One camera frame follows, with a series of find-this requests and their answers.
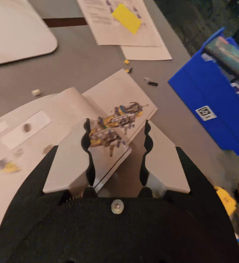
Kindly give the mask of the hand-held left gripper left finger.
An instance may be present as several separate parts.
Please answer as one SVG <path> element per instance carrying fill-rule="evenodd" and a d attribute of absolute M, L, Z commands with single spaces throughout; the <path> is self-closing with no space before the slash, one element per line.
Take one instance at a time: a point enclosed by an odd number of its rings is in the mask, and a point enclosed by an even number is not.
<path fill-rule="evenodd" d="M 95 166 L 88 150 L 91 144 L 88 118 L 79 121 L 59 143 L 43 192 L 68 190 L 73 197 L 81 196 L 95 181 Z"/>

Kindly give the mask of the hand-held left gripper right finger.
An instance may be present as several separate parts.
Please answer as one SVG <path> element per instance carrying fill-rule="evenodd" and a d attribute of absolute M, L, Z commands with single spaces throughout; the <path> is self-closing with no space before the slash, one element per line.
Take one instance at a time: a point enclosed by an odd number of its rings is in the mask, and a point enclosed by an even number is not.
<path fill-rule="evenodd" d="M 142 186 L 151 189 L 153 197 L 163 197 L 168 190 L 188 194 L 190 187 L 175 144 L 150 120 L 146 120 L 144 133 Z"/>

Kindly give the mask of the lego instruction booklet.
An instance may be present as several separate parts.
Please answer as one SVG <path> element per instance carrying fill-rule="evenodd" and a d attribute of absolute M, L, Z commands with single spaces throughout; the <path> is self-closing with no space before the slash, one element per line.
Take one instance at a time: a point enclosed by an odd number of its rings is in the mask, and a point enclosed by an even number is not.
<path fill-rule="evenodd" d="M 90 120 L 94 189 L 131 153 L 130 143 L 158 108 L 123 69 L 81 94 L 75 87 L 0 117 L 0 225 L 16 192 L 46 154 Z"/>

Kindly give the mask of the yellow plastic object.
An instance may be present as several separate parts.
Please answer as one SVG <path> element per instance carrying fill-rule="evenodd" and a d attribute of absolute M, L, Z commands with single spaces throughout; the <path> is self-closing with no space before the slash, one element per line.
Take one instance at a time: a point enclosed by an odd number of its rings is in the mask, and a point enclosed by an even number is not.
<path fill-rule="evenodd" d="M 237 202 L 231 195 L 223 188 L 214 186 L 214 189 L 219 196 L 228 216 L 231 218 L 236 211 Z"/>

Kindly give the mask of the blue storage bin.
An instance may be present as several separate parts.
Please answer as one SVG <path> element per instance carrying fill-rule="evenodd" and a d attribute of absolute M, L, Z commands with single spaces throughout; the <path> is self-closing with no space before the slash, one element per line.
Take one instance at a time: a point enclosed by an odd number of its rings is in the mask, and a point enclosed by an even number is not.
<path fill-rule="evenodd" d="M 211 35 L 168 83 L 220 149 L 239 156 L 239 76 L 204 51 L 211 40 L 224 37 L 224 29 Z M 225 39 L 239 49 L 232 37 Z"/>

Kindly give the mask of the plain white paper sheet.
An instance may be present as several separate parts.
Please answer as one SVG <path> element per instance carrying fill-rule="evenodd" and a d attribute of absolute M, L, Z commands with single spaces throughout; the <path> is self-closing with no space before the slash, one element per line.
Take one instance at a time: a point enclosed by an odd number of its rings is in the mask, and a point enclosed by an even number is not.
<path fill-rule="evenodd" d="M 134 61 L 172 60 L 165 45 L 159 47 L 121 46 L 124 57 Z"/>

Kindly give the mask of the green cardboard box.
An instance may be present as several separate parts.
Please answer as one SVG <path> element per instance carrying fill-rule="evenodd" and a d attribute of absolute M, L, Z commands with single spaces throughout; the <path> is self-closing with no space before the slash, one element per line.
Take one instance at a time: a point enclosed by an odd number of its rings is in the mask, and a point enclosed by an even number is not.
<path fill-rule="evenodd" d="M 239 76 L 239 49 L 224 37 L 218 36 L 211 40 L 204 47 L 204 51 Z"/>

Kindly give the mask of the printed white paper sheet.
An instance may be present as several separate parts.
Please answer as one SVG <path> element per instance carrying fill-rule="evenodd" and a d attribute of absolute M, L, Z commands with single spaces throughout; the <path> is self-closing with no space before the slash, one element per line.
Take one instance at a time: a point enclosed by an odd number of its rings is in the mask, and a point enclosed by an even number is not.
<path fill-rule="evenodd" d="M 144 1 L 78 0 L 78 5 L 98 45 L 159 47 L 158 31 Z M 142 24 L 134 35 L 112 17 L 119 4 L 124 4 Z"/>

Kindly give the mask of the white rounded flat base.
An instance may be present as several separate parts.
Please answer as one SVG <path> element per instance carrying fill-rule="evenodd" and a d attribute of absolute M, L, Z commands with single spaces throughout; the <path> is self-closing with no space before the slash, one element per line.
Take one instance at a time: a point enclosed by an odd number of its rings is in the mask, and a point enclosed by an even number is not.
<path fill-rule="evenodd" d="M 0 0 L 0 64 L 54 52 L 54 34 L 26 0 Z"/>

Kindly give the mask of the yellow sticky note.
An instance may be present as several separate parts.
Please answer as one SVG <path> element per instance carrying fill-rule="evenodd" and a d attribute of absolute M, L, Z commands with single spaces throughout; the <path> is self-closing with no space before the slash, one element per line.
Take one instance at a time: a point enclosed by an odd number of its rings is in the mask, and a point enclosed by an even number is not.
<path fill-rule="evenodd" d="M 142 24 L 141 19 L 132 13 L 124 4 L 119 4 L 117 6 L 112 13 L 112 17 L 134 35 Z"/>

